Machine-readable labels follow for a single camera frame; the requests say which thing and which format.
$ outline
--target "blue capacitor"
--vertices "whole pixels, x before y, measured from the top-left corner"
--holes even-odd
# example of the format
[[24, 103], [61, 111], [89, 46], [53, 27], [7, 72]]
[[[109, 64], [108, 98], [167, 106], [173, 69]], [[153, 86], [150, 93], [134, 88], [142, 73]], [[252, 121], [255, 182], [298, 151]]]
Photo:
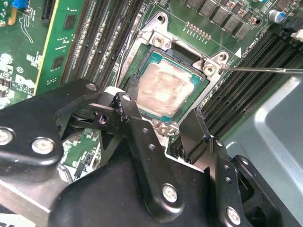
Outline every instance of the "blue capacitor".
[[286, 15], [284, 12], [273, 9], [268, 13], [268, 19], [276, 24], [282, 24], [286, 19]]

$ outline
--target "surface mount component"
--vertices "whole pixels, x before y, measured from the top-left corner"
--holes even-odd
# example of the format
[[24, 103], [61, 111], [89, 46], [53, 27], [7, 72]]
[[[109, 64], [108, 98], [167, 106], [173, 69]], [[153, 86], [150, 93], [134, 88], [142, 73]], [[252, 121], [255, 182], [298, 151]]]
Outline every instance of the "surface mount component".
[[235, 34], [235, 37], [242, 40], [247, 35], [247, 33], [250, 31], [250, 26], [247, 24], [242, 24], [240, 29]]
[[206, 0], [203, 7], [200, 9], [200, 14], [204, 17], [210, 17], [211, 13], [213, 12], [214, 8], [216, 7], [216, 3], [212, 0]]
[[232, 33], [235, 28], [237, 27], [237, 25], [239, 24], [240, 22], [240, 19], [237, 18], [235, 15], [232, 15], [228, 21], [226, 22], [226, 24], [224, 25], [224, 29], [229, 32], [229, 33]]
[[221, 25], [226, 18], [228, 11], [223, 7], [220, 7], [216, 14], [214, 15], [212, 21], [215, 22], [217, 25]]

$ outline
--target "metal screw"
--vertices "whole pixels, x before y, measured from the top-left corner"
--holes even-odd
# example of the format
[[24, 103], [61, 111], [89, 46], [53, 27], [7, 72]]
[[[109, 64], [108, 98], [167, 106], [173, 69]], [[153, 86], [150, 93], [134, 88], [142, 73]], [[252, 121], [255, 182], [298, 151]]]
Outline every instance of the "metal screw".
[[152, 40], [152, 44], [155, 46], [155, 47], [162, 47], [163, 44], [164, 44], [164, 39], [162, 37], [159, 37], [159, 36], [155, 36]]
[[234, 208], [228, 207], [226, 209], [226, 212], [227, 212], [229, 219], [232, 221], [232, 223], [234, 223], [235, 225], [241, 224], [240, 216]]
[[53, 141], [49, 138], [37, 138], [32, 143], [32, 149], [38, 154], [46, 155], [53, 151]]
[[92, 91], [96, 91], [96, 90], [97, 90], [96, 85], [91, 84], [91, 83], [87, 84], [86, 87], [87, 87], [89, 90], [92, 90]]
[[14, 138], [14, 135], [11, 131], [7, 129], [0, 129], [0, 146], [7, 145]]
[[128, 95], [122, 95], [122, 98], [125, 99], [126, 101], [131, 101], [132, 99]]
[[248, 165], [248, 161], [245, 158], [241, 157], [240, 159], [244, 164]]
[[206, 76], [211, 76], [215, 72], [215, 66], [213, 65], [206, 65], [203, 69], [203, 72]]
[[223, 147], [223, 143], [220, 140], [216, 140], [216, 142], [220, 147]]
[[175, 202], [178, 199], [178, 194], [176, 192], [176, 190], [170, 186], [170, 185], [165, 185], [163, 186], [163, 195], [164, 198], [168, 201], [168, 202]]

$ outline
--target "ram slot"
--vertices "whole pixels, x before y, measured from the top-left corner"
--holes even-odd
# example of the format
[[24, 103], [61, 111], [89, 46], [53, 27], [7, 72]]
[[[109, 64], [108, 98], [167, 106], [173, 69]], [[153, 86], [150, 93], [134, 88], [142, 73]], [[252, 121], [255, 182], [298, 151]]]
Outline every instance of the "ram slot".
[[102, 36], [105, 20], [108, 15], [109, 0], [101, 0], [98, 2], [91, 18], [89, 29], [84, 40], [84, 47], [75, 68], [76, 78], [84, 78], [90, 58], [94, 53], [94, 46], [98, 44], [98, 37]]
[[78, 24], [75, 38], [73, 44], [71, 46], [71, 51], [69, 53], [69, 58], [66, 62], [65, 70], [62, 77], [62, 83], [65, 84], [67, 82], [73, 81], [75, 79], [75, 68], [78, 62], [78, 58], [80, 56], [85, 34], [87, 33], [87, 29], [89, 26], [89, 22], [93, 15], [94, 8], [96, 6], [95, 0], [86, 0], [84, 3], [84, 8], [82, 9], [80, 23]]
[[127, 38], [132, 30], [132, 27], [134, 25], [135, 19], [144, 3], [144, 0], [134, 0], [132, 1], [129, 9], [130, 11], [127, 13], [125, 20], [122, 23], [121, 26], [121, 34], [117, 40], [114, 43], [114, 49], [112, 50], [112, 53], [109, 60], [105, 63], [103, 70], [98, 78], [97, 84], [101, 87], [101, 89], [104, 89], [107, 85], [110, 72], [112, 71], [115, 62], [117, 61], [123, 46], [125, 42], [127, 41]]
[[123, 21], [123, 12], [125, 12], [127, 7], [127, 0], [123, 0], [122, 2], [115, 2], [114, 10], [109, 15], [103, 38], [101, 42], [99, 42], [97, 51], [93, 57], [90, 68], [87, 70], [87, 74], [85, 77], [86, 79], [89, 79], [93, 82], [96, 82], [96, 80], [98, 79], [96, 78], [96, 76], [100, 70], [101, 62], [103, 58], [106, 57], [106, 50], [108, 49], [112, 39], [117, 36], [119, 26], [121, 26], [121, 23]]

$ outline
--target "cpu socket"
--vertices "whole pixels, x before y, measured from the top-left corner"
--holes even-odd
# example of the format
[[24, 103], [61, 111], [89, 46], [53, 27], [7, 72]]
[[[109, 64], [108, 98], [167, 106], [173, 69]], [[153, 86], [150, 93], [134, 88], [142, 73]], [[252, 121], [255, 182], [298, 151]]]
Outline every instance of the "cpu socket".
[[187, 98], [205, 76], [171, 50], [151, 47], [137, 76], [137, 105], [143, 114], [163, 122], [173, 121]]

